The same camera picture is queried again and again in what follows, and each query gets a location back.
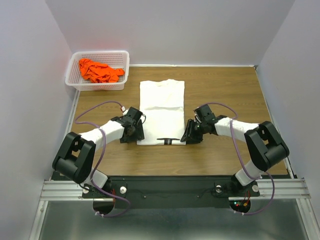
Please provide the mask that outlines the white t-shirt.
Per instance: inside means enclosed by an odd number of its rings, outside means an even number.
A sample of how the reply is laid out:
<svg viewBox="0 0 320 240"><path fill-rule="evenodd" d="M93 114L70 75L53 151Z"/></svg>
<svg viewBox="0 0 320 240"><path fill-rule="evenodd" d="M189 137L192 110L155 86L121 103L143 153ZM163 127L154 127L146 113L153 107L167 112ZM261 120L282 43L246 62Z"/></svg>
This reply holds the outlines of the white t-shirt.
<svg viewBox="0 0 320 240"><path fill-rule="evenodd" d="M142 81L139 110L146 116L140 146L185 145L185 82L167 79Z"/></svg>

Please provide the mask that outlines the orange t-shirt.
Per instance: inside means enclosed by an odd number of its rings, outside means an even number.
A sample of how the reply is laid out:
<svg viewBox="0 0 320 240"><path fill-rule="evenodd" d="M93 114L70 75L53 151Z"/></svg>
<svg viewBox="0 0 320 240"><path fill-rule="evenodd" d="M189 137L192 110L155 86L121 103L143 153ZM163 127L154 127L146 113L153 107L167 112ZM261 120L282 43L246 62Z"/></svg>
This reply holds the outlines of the orange t-shirt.
<svg viewBox="0 0 320 240"><path fill-rule="evenodd" d="M100 63L82 58L78 61L79 70L84 80L94 84L117 83L126 72L121 68L112 68L106 63Z"/></svg>

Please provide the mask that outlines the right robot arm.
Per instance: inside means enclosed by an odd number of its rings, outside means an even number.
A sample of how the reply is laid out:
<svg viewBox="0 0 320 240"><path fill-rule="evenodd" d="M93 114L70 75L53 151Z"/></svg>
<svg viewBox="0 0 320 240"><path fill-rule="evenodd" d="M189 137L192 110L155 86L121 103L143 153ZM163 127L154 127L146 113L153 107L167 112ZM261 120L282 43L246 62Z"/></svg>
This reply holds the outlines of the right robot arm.
<svg viewBox="0 0 320 240"><path fill-rule="evenodd" d="M199 144L204 134L232 138L241 169L231 177L229 187L235 195L242 195L248 185L259 179L263 173L287 158L290 150L270 121L247 123L225 115L216 116L208 104L194 110L194 119L189 119L180 141ZM250 160L244 164L237 146L237 140L246 143Z"/></svg>

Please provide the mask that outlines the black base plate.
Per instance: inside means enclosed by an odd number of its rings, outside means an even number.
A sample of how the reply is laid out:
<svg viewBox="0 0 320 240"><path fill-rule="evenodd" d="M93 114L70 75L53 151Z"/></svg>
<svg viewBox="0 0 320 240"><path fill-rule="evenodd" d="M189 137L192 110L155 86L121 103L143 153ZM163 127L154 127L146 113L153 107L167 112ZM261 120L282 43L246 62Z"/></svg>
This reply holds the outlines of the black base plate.
<svg viewBox="0 0 320 240"><path fill-rule="evenodd" d="M260 196L255 185L241 186L231 175L110 176L102 189L120 197L115 209L229 208L231 198Z"/></svg>

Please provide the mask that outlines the aluminium frame rail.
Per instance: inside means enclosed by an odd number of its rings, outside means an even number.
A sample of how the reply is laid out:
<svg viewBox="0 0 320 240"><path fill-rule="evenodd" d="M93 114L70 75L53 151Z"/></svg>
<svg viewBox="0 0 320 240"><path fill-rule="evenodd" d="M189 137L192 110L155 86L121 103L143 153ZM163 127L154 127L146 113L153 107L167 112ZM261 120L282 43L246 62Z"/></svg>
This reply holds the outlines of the aluminium frame rail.
<svg viewBox="0 0 320 240"><path fill-rule="evenodd" d="M45 180L40 192L39 203L36 209L29 239L39 240L49 202L85 201L83 190L72 181Z"/></svg>

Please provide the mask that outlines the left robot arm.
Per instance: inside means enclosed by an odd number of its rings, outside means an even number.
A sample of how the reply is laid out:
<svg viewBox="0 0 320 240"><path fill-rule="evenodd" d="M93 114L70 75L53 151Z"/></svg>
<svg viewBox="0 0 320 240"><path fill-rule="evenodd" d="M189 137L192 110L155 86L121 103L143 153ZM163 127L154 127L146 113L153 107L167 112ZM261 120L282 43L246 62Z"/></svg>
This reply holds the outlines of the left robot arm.
<svg viewBox="0 0 320 240"><path fill-rule="evenodd" d="M101 162L107 144L116 140L121 144L132 143L145 138L145 114L134 107L128 110L122 107L121 110L121 116L113 117L101 126L83 121L82 124L94 127L90 131L67 133L54 157L52 168L79 185L93 186L100 197L114 196L107 175L93 166L96 151L102 149Z"/></svg>

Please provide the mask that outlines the white plastic laundry basket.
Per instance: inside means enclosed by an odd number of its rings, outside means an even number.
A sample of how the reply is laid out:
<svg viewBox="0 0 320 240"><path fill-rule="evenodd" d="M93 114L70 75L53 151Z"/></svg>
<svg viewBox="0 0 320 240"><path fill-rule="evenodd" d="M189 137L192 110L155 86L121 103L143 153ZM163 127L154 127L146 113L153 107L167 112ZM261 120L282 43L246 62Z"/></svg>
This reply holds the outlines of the white plastic laundry basket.
<svg viewBox="0 0 320 240"><path fill-rule="evenodd" d="M79 60L89 59L94 62L107 64L113 69L124 70L117 82L92 83L82 77ZM67 67L65 84L78 91L120 91L125 87L129 76L130 55L126 50L94 50L75 52Z"/></svg>

